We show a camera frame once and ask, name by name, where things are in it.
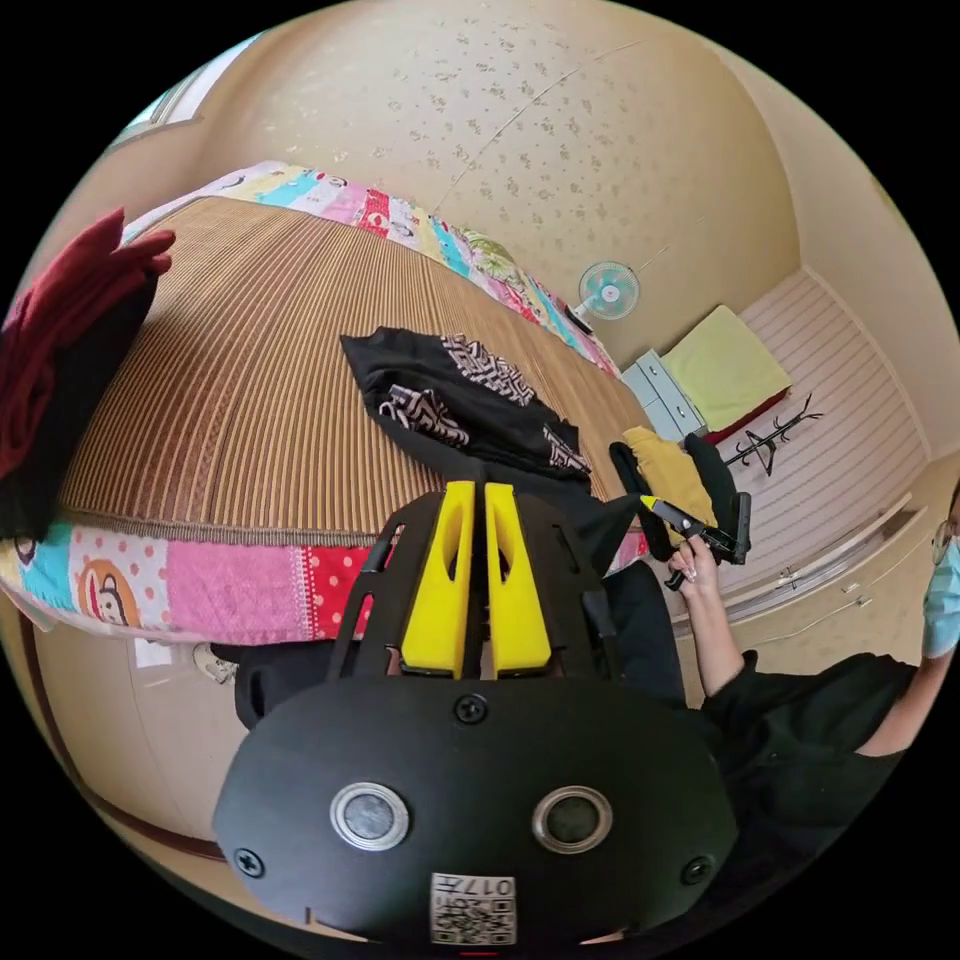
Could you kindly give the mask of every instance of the wall-mounted fan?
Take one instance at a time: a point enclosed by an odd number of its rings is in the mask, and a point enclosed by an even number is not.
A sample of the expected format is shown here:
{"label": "wall-mounted fan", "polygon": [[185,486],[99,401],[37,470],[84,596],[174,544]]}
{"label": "wall-mounted fan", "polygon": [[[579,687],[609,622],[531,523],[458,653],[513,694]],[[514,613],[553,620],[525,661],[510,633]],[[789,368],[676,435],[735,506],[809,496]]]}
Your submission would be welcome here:
{"label": "wall-mounted fan", "polygon": [[637,275],[622,263],[604,260],[595,263],[580,278],[580,306],[567,317],[584,333],[593,333],[587,315],[601,320],[622,320],[640,299]]}

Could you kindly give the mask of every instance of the light blue cabinet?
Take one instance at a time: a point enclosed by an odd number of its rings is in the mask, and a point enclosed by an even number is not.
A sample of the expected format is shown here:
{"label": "light blue cabinet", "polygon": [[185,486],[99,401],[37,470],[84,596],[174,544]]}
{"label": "light blue cabinet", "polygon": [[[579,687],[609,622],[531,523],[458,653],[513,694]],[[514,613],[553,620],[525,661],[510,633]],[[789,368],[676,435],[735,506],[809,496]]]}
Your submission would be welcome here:
{"label": "light blue cabinet", "polygon": [[636,394],[658,436],[680,442],[687,434],[707,433],[700,411],[667,372],[656,350],[648,350],[621,374]]}

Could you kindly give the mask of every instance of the qr code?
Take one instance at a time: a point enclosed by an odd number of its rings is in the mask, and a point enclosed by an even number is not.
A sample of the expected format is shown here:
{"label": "qr code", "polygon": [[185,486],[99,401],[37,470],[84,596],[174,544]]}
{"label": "qr code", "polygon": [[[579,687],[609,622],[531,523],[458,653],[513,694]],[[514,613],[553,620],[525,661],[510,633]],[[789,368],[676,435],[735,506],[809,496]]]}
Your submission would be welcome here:
{"label": "qr code", "polygon": [[507,946],[517,942],[511,877],[433,875],[430,927],[434,943]]}

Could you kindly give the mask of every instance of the face mask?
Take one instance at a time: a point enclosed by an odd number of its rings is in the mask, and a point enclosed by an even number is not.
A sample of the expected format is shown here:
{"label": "face mask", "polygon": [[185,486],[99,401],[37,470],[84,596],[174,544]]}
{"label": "face mask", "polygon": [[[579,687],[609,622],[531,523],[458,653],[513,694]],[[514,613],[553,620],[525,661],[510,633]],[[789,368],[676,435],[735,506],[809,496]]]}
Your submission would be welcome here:
{"label": "face mask", "polygon": [[923,655],[942,657],[960,641],[960,543],[954,540],[923,599]]}

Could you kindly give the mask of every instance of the window frame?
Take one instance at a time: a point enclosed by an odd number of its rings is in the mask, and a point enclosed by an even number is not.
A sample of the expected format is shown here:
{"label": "window frame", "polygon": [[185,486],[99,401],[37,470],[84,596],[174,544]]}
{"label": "window frame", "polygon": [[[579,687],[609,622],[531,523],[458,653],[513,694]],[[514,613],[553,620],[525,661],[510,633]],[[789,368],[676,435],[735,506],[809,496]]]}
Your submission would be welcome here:
{"label": "window frame", "polygon": [[[206,98],[210,95],[213,87],[220,82],[223,75],[234,65],[234,63],[236,63],[236,61],[245,53],[251,50],[265,35],[266,31],[261,31],[260,33],[254,34],[250,40],[235,44],[234,47],[224,50],[223,53],[217,54],[217,56],[213,57],[211,60],[208,60],[202,66],[197,67],[196,70],[184,77],[179,83],[174,84],[174,86],[172,86],[160,98],[159,103],[156,105],[156,107],[154,107],[153,112],[146,120],[141,120],[138,123],[131,123],[124,127],[123,130],[120,131],[120,134],[110,144],[108,149],[121,146],[130,140],[141,137],[143,134],[149,133],[153,130],[158,130],[161,127],[178,126],[182,123],[193,123],[198,120],[200,108],[203,106],[203,100],[206,100]],[[225,63],[222,62],[221,58],[231,51],[236,52]],[[193,87],[193,85],[210,69],[216,69],[218,72],[217,77],[211,84],[210,90],[204,94],[203,99],[196,105],[190,116],[180,117],[176,120],[172,119],[177,106],[180,104],[180,101],[186,95],[187,91],[190,90],[191,87]]]}

